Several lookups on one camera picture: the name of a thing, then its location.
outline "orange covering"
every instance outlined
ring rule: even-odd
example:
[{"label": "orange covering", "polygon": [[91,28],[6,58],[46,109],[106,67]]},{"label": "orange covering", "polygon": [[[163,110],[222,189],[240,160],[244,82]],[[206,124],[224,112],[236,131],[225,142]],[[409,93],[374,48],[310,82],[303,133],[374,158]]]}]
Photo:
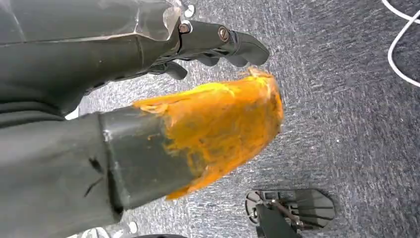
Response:
[{"label": "orange covering", "polygon": [[275,78],[257,69],[238,81],[140,100],[133,106],[163,117],[168,154],[184,153],[196,177],[167,196],[209,185],[257,155],[280,131],[283,107]]}]

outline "prosthetic hand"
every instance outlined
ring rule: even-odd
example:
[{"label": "prosthetic hand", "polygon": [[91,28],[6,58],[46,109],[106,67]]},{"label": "prosthetic hand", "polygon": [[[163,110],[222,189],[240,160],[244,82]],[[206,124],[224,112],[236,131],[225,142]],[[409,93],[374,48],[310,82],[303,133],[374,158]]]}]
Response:
[{"label": "prosthetic hand", "polygon": [[207,185],[274,138],[278,89],[257,71],[237,84],[64,119],[109,81],[184,78],[176,59],[267,60],[254,37],[181,23],[180,13],[163,0],[0,0],[2,237],[65,237],[115,223],[126,209]]}]

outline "gray carpet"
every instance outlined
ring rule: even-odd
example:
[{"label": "gray carpet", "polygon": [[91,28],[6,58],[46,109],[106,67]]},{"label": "gray carpet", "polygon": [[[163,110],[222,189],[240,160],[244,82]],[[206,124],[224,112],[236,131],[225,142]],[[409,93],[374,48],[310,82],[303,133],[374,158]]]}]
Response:
[{"label": "gray carpet", "polygon": [[[255,35],[271,52],[262,67],[282,87],[285,124],[260,155],[213,185],[174,202],[128,212],[107,230],[175,233],[190,238],[255,238],[244,213],[252,188],[317,188],[338,206],[322,233],[304,237],[420,237],[420,89],[391,71],[386,54],[407,21],[380,0],[209,0],[194,19]],[[408,15],[420,2],[391,3]],[[420,26],[398,44],[400,69],[420,79]],[[183,63],[189,76],[145,76],[112,83],[81,104],[82,113],[236,79],[226,61],[208,68]]]}]

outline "white cable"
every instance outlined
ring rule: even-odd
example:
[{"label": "white cable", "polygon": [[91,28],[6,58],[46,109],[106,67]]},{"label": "white cable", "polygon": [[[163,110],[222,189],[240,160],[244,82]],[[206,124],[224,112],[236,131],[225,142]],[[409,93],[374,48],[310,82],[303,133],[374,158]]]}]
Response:
[{"label": "white cable", "polygon": [[400,31],[400,33],[398,33],[397,37],[395,37],[394,41],[392,42],[391,46],[389,47],[388,50],[388,62],[389,65],[391,66],[391,68],[394,70],[394,72],[400,76],[400,78],[402,78],[403,80],[409,82],[410,84],[416,86],[416,87],[420,87],[420,83],[410,79],[409,77],[407,77],[405,74],[403,74],[398,67],[395,65],[394,60],[392,59],[392,53],[394,52],[394,48],[397,45],[398,41],[400,41],[401,37],[404,35],[404,33],[406,33],[407,29],[415,22],[420,24],[420,20],[418,20],[417,18],[420,16],[420,11],[418,11],[413,17],[407,16],[404,13],[398,11],[397,9],[395,9],[393,6],[391,6],[391,4],[387,1],[387,0],[382,0],[383,4],[393,13],[395,13],[396,15],[409,20],[409,22],[407,22],[407,24],[404,26],[404,28]]},{"label": "white cable", "polygon": [[[382,3],[385,5],[385,7],[387,7],[391,12],[395,13],[397,16],[402,17],[402,18],[406,19],[407,21],[411,20],[411,17],[410,16],[408,16],[408,15],[406,15],[406,14],[398,11],[395,7],[393,7],[388,2],[388,0],[382,0]],[[417,23],[417,24],[420,24],[420,20],[419,19],[416,19],[414,22]]]}]

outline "screw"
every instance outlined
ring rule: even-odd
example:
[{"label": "screw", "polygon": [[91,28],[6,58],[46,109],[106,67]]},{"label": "screw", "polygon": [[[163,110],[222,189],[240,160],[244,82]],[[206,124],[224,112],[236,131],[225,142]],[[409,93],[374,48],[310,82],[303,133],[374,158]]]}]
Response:
[{"label": "screw", "polygon": [[189,33],[190,27],[187,24],[183,23],[178,26],[178,30],[179,33]]},{"label": "screw", "polygon": [[193,17],[196,13],[196,8],[194,5],[188,5],[187,9],[184,12],[184,16],[187,18]]},{"label": "screw", "polygon": [[130,228],[130,233],[135,234],[138,231],[137,223],[136,222],[130,222],[128,224],[128,227]]},{"label": "screw", "polygon": [[227,28],[224,26],[219,27],[218,31],[219,37],[223,42],[229,41],[229,32],[227,31]]}]

